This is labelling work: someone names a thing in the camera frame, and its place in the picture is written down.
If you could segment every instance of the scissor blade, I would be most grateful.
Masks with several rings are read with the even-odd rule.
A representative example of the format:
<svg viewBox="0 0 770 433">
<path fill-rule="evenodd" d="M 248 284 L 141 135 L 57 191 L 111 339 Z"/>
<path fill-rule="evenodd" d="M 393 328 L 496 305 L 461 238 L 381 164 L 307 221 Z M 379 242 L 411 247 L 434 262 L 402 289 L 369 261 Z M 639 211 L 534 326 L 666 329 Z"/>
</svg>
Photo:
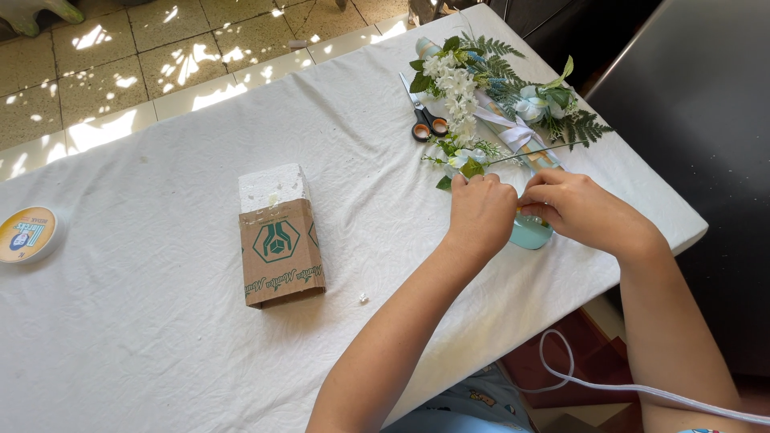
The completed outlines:
<svg viewBox="0 0 770 433">
<path fill-rule="evenodd" d="M 409 91 L 409 82 L 407 81 L 407 77 L 403 76 L 403 72 L 399 72 L 398 75 L 401 77 L 401 82 L 403 82 L 403 86 L 407 88 L 407 93 L 409 93 L 409 97 L 412 99 L 412 103 L 415 107 L 420 108 L 418 106 L 422 106 L 422 102 L 417 98 L 417 95 Z"/>
</svg>

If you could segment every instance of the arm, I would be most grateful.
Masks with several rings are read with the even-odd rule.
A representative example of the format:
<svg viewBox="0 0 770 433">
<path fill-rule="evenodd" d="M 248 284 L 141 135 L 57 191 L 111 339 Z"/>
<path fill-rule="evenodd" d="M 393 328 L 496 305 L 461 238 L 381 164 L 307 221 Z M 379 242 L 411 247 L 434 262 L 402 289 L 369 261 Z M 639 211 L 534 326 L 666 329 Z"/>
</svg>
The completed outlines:
<svg viewBox="0 0 770 433">
<path fill-rule="evenodd" d="M 379 431 L 454 299 L 511 236 L 517 194 L 497 175 L 452 179 L 450 228 L 323 382 L 308 432 Z"/>
<path fill-rule="evenodd" d="M 650 220 L 591 178 L 555 170 L 533 177 L 520 205 L 524 205 L 523 214 L 542 217 L 557 233 L 618 259 L 628 360 L 635 383 L 740 410 L 727 365 L 668 242 Z M 640 399 L 645 431 L 750 431 L 740 421 L 647 395 Z"/>
</svg>

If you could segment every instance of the hand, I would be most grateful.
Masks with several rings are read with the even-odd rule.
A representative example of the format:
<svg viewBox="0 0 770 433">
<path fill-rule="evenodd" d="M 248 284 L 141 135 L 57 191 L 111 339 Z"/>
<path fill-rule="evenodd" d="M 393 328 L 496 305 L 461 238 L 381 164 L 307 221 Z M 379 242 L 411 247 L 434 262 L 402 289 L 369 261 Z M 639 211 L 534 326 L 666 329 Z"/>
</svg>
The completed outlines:
<svg viewBox="0 0 770 433">
<path fill-rule="evenodd" d="M 527 183 L 519 206 L 522 215 L 536 215 L 556 233 L 619 260 L 663 247 L 670 251 L 650 220 L 583 174 L 541 170 Z"/>
<path fill-rule="evenodd" d="M 447 239 L 486 264 L 511 237 L 517 201 L 515 188 L 500 183 L 497 174 L 476 175 L 467 182 L 455 175 Z"/>
</svg>

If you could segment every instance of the cartoon print shirt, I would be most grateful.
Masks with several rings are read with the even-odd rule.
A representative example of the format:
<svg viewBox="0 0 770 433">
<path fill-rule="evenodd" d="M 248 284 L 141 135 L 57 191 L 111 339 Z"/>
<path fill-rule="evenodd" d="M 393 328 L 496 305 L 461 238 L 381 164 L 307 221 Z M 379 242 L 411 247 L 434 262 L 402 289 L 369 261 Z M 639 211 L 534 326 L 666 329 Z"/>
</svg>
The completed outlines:
<svg viewBox="0 0 770 433">
<path fill-rule="evenodd" d="M 488 365 L 431 398 L 382 433 L 539 433 L 519 393 L 497 365 Z M 680 433 L 719 433 L 692 429 Z"/>
</svg>

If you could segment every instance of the styrofoam block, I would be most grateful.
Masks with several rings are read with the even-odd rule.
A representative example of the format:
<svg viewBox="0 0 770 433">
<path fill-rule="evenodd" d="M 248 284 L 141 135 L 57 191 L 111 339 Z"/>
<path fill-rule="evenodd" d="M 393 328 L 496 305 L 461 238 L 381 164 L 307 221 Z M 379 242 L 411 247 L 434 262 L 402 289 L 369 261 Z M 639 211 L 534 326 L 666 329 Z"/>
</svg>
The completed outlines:
<svg viewBox="0 0 770 433">
<path fill-rule="evenodd" d="M 299 164 L 285 164 L 238 178 L 241 213 L 296 199 L 310 200 L 310 188 Z"/>
</svg>

